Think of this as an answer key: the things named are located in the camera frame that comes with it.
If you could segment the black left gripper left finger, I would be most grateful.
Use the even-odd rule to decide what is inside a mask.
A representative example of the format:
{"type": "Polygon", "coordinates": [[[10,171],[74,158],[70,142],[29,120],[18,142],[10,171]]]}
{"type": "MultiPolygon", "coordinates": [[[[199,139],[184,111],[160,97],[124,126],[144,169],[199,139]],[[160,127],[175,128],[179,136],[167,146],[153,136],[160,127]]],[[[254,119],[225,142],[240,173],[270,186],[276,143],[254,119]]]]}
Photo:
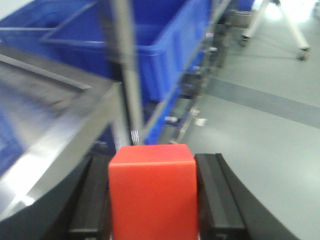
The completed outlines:
{"type": "Polygon", "coordinates": [[[31,205],[0,222],[2,240],[107,240],[110,237],[108,164],[87,156],[31,205]]]}

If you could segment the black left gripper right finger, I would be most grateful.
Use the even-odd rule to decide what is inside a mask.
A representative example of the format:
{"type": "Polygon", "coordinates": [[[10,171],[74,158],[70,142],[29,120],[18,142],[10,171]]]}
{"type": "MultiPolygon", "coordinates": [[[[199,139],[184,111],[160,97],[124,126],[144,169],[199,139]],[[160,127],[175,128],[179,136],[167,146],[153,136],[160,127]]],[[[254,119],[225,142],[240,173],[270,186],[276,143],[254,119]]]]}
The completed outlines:
{"type": "Polygon", "coordinates": [[[201,240],[296,240],[241,182],[221,153],[195,154],[201,240]]]}

